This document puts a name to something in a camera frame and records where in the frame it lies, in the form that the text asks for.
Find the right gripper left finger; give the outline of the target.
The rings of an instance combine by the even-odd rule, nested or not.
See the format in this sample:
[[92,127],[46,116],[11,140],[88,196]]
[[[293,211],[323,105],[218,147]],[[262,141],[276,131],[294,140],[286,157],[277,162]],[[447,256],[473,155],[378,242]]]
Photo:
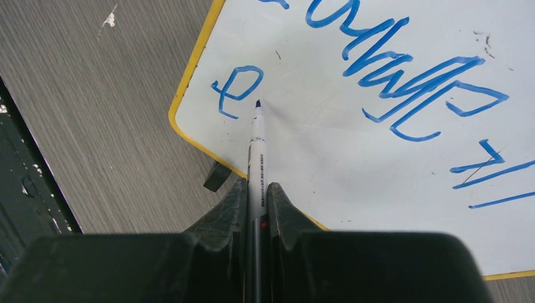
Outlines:
[[35,241],[1,285],[2,302],[242,302],[247,183],[178,234]]

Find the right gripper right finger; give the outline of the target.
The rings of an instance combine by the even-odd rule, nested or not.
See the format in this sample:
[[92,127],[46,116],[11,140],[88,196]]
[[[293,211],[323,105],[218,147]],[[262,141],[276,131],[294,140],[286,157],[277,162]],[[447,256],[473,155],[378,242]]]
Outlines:
[[491,302],[471,253],[429,232],[325,231],[267,189],[275,302]]

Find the whiteboard marker pen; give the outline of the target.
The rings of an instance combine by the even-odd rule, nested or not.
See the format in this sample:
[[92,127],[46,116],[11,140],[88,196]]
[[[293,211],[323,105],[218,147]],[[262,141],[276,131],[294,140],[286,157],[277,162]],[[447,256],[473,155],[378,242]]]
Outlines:
[[266,204],[266,141],[261,101],[257,100],[249,141],[245,302],[271,302],[269,215]]

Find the yellow framed whiteboard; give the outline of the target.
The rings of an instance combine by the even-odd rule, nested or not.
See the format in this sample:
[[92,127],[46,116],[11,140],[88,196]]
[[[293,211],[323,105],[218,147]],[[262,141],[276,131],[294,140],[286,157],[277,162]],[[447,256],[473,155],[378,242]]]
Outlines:
[[168,112],[331,230],[433,231],[534,274],[533,1],[214,1]]

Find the metal wire whiteboard stand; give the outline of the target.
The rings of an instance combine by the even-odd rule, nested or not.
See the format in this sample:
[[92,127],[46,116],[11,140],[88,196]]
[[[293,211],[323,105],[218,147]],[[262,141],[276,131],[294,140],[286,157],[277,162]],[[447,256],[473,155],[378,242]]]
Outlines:
[[203,186],[212,192],[217,192],[231,175],[232,170],[218,161],[214,161]]

